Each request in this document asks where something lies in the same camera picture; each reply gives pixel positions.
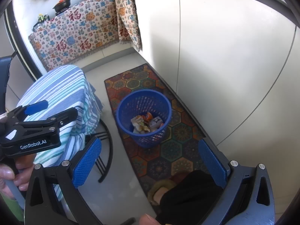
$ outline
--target basket rim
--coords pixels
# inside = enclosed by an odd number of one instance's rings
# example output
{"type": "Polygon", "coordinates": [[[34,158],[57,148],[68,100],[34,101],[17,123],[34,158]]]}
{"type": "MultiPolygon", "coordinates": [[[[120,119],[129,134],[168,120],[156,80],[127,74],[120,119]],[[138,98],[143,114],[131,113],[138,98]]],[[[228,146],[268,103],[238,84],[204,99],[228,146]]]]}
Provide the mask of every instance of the basket rim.
{"type": "Polygon", "coordinates": [[[165,97],[162,93],[160,93],[160,92],[158,92],[158,91],[154,91],[154,90],[139,90],[139,91],[135,91],[135,92],[130,93],[129,95],[125,96],[125,97],[122,99],[122,101],[119,103],[118,108],[117,108],[117,111],[116,111],[116,119],[117,119],[117,123],[118,123],[119,127],[120,127],[126,134],[132,135],[132,136],[136,136],[136,137],[148,137],[148,136],[152,136],[152,135],[155,135],[155,134],[159,133],[162,129],[164,129],[165,127],[168,126],[171,117],[172,117],[172,106],[171,106],[171,104],[170,104],[170,101],[169,101],[168,98],[165,97]],[[121,104],[123,103],[123,101],[124,101],[125,99],[127,99],[128,97],[131,97],[132,95],[134,95],[134,94],[136,94],[136,93],[138,93],[138,92],[155,92],[155,93],[161,95],[161,96],[166,100],[166,102],[168,103],[168,106],[169,106],[169,109],[170,109],[168,118],[167,118],[167,120],[165,121],[165,123],[163,124],[163,126],[162,126],[161,128],[159,128],[159,129],[155,130],[154,132],[147,133],[147,134],[137,134],[137,133],[133,133],[133,132],[128,131],[126,128],[124,128],[123,125],[122,125],[121,122],[120,122],[120,119],[119,119],[118,116],[119,116],[119,110],[120,110],[121,104]]]}

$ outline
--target gray floor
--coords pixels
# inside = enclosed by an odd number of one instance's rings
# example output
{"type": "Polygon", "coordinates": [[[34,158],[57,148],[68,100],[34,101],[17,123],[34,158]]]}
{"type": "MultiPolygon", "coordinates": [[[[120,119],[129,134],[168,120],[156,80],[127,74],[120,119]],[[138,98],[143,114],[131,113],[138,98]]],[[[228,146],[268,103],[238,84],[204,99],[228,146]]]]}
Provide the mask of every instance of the gray floor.
{"type": "MultiPolygon", "coordinates": [[[[101,119],[112,134],[114,150],[112,165],[105,180],[101,184],[98,183],[101,175],[94,166],[85,184],[78,190],[95,215],[103,224],[107,225],[119,225],[130,217],[136,217],[138,220],[145,213],[155,217],[124,150],[104,84],[104,80],[144,63],[146,61],[138,53],[133,53],[85,74],[104,105],[101,119]]],[[[105,163],[107,150],[107,146],[103,143],[101,155],[105,163]]],[[[67,214],[69,218],[72,217],[70,212],[67,214]]]]}

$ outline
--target textured blue pad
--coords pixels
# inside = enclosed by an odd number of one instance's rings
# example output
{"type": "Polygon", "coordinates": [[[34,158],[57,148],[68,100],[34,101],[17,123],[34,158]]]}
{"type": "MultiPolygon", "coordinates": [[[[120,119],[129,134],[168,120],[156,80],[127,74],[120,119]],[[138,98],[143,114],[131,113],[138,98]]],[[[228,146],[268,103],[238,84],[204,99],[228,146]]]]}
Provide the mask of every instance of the textured blue pad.
{"type": "Polygon", "coordinates": [[[33,114],[38,113],[47,108],[48,108],[48,101],[46,101],[46,100],[39,101],[35,104],[29,105],[25,110],[25,114],[33,115],[33,114]]]}
{"type": "Polygon", "coordinates": [[[83,185],[86,181],[90,171],[92,170],[92,167],[96,162],[96,159],[101,153],[101,148],[101,140],[97,138],[91,144],[85,155],[81,158],[78,165],[74,168],[72,182],[75,188],[83,185]]]}
{"type": "Polygon", "coordinates": [[[202,139],[198,143],[198,151],[216,185],[224,188],[227,183],[226,170],[206,142],[202,139]]]}

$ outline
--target blue and white striped fabric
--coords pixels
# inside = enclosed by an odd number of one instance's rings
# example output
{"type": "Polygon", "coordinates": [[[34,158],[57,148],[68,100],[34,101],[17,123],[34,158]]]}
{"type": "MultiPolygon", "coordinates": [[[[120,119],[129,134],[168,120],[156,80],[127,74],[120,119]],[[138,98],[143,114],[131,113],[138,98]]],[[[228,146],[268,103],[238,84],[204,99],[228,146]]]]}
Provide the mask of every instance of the blue and white striped fabric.
{"type": "MultiPolygon", "coordinates": [[[[74,65],[65,65],[48,72],[26,91],[18,106],[47,100],[49,107],[28,116],[25,121],[44,120],[71,107],[78,110],[77,120],[60,129],[61,146],[37,153],[35,164],[58,166],[84,148],[85,135],[94,133],[103,108],[94,92],[95,89],[83,71],[74,65]]],[[[55,192],[61,200],[63,196],[58,185],[55,185],[55,192]]]]}

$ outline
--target patterned rug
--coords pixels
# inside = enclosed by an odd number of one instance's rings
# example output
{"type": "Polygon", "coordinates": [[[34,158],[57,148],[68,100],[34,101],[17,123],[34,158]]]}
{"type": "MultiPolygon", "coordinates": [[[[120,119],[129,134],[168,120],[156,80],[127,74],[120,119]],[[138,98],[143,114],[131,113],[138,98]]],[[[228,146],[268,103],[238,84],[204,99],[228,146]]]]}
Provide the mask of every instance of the patterned rug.
{"type": "Polygon", "coordinates": [[[168,179],[180,171],[203,170],[209,173],[198,153],[198,141],[205,137],[197,124],[179,103],[178,96],[143,64],[104,81],[112,112],[129,93],[152,89],[164,94],[172,105],[172,118],[164,140],[156,147],[145,149],[127,134],[120,132],[132,168],[147,196],[154,183],[168,179]]]}

